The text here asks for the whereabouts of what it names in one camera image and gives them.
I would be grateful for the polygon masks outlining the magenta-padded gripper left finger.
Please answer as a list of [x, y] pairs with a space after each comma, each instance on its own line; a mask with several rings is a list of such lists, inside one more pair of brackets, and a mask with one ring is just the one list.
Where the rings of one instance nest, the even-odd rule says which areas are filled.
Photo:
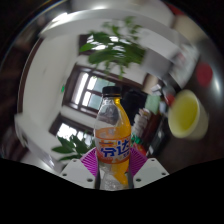
[[72, 159], [60, 176], [78, 186], [94, 189], [98, 175], [96, 149], [93, 148], [80, 159]]

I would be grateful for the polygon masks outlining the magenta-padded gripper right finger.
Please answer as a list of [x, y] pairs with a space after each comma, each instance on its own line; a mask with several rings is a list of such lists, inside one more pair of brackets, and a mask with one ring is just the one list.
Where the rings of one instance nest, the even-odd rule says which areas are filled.
[[147, 158], [137, 149], [130, 149], [128, 169], [128, 184], [130, 189], [144, 187], [168, 175], [167, 170], [156, 158]]

